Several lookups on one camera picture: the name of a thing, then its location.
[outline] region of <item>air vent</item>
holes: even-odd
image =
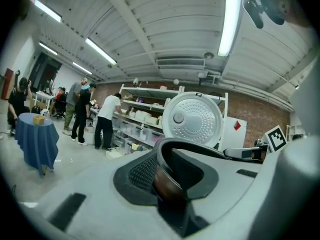
[[[201,58],[163,58],[157,59],[156,65],[160,69],[165,68],[191,68],[191,69],[204,69],[205,60]]]

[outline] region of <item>man in white shirt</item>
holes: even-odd
[[[114,133],[112,127],[112,117],[114,112],[117,111],[118,113],[122,114],[121,111],[121,94],[116,93],[115,95],[110,95],[105,98],[102,108],[98,114],[98,121],[95,127],[94,133],[94,148],[98,150],[101,146],[101,138],[100,133],[101,130],[103,132],[103,145],[102,149],[106,150],[109,149],[111,146],[111,139],[112,134]]]

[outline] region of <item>backpack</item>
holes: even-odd
[[[12,90],[13,95],[16,95],[17,91],[18,91],[17,88],[14,87],[13,90]],[[27,100],[27,96],[28,96],[27,90],[24,90],[23,94],[24,94],[24,101],[26,101]]]

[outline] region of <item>round table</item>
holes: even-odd
[[[45,119],[42,125],[34,124],[35,115],[19,115],[14,138],[23,151],[24,161],[43,175],[42,165],[54,169],[59,135],[51,119]]]

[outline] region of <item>fluorescent light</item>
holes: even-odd
[[[34,5],[38,8],[40,8],[42,11],[44,11],[46,14],[54,18],[57,22],[61,21],[61,16],[56,14],[53,10],[49,9],[47,6],[45,6],[43,3],[39,2],[38,0],[34,0]]]
[[[86,70],[84,67],[78,65],[77,63],[74,63],[74,62],[73,62],[73,65],[77,66],[79,69],[82,69],[83,71],[85,71],[85,72],[87,72],[88,74],[92,75],[92,73],[91,73],[90,71]]]
[[[241,0],[225,0],[225,14],[219,56],[227,57],[234,42]]]
[[[98,45],[96,45],[94,42],[92,42],[89,38],[85,40],[85,42],[90,45],[93,49],[95,49],[99,54],[101,54],[108,62],[110,62],[112,65],[116,65],[117,62],[111,58],[108,54],[106,54]]]
[[[51,50],[49,47],[45,46],[43,43],[39,43],[40,46],[42,46],[44,49],[48,50],[50,53],[53,53],[54,55],[58,55],[54,50]]]

